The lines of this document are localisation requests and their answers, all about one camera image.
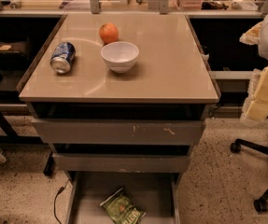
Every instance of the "soda can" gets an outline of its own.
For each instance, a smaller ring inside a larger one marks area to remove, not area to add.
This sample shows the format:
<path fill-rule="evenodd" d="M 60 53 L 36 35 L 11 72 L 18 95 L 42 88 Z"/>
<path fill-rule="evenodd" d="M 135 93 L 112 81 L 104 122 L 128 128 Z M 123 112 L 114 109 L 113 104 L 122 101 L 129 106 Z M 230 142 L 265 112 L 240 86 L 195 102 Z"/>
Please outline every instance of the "soda can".
<path fill-rule="evenodd" d="M 58 74 L 65 74 L 70 71 L 75 55 L 74 45 L 70 42 L 62 42 L 52 53 L 50 65 Z"/>

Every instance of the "orange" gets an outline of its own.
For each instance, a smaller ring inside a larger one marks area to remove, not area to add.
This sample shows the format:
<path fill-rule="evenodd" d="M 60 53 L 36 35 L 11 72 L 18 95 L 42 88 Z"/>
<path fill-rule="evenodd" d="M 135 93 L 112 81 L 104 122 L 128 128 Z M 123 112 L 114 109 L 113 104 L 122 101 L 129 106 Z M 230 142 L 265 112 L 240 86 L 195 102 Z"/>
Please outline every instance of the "orange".
<path fill-rule="evenodd" d="M 119 36 L 118 28 L 113 23 L 108 22 L 99 29 L 99 36 L 106 44 L 117 41 Z"/>

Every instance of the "speckled floor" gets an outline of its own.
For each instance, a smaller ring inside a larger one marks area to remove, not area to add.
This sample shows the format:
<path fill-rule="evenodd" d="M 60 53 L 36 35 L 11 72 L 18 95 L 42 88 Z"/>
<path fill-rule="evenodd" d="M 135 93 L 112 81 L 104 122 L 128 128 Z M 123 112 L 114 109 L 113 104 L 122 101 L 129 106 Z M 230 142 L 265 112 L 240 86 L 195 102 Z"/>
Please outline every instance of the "speckled floor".
<path fill-rule="evenodd" d="M 18 133 L 35 134 L 30 117 L 7 119 Z M 236 138 L 268 145 L 268 122 L 247 128 L 239 119 L 206 120 L 204 135 L 178 188 L 182 224 L 268 224 L 268 213 L 258 214 L 252 204 L 268 187 L 268 157 L 246 148 L 232 154 L 229 146 Z M 7 164 L 0 166 L 0 224 L 58 223 L 54 197 L 67 178 L 56 168 L 52 177 L 43 175 L 48 147 L 0 147 L 8 157 Z M 70 192 L 68 183 L 57 199 L 62 223 Z"/>

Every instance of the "bowl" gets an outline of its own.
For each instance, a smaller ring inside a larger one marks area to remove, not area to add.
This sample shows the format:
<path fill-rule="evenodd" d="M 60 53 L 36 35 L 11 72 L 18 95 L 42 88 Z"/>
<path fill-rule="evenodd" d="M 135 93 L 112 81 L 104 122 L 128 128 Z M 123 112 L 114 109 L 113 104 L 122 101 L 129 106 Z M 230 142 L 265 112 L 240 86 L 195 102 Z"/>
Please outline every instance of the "bowl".
<path fill-rule="evenodd" d="M 111 70 L 124 73 L 134 67 L 139 48 L 130 42 L 116 41 L 105 45 L 101 55 Z"/>

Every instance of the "caster wheel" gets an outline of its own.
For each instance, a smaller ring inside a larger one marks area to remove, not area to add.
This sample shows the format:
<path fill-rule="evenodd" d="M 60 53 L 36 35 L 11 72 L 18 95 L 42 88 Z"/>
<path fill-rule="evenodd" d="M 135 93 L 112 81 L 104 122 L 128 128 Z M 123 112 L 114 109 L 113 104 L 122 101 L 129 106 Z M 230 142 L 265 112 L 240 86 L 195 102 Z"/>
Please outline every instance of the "caster wheel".
<path fill-rule="evenodd" d="M 268 203 L 265 200 L 255 200 L 254 207 L 259 213 L 268 211 Z"/>
<path fill-rule="evenodd" d="M 239 153 L 240 152 L 240 149 L 241 149 L 241 145 L 240 144 L 237 144 L 236 142 L 235 143 L 231 143 L 231 145 L 230 145 L 230 151 L 232 153 Z"/>

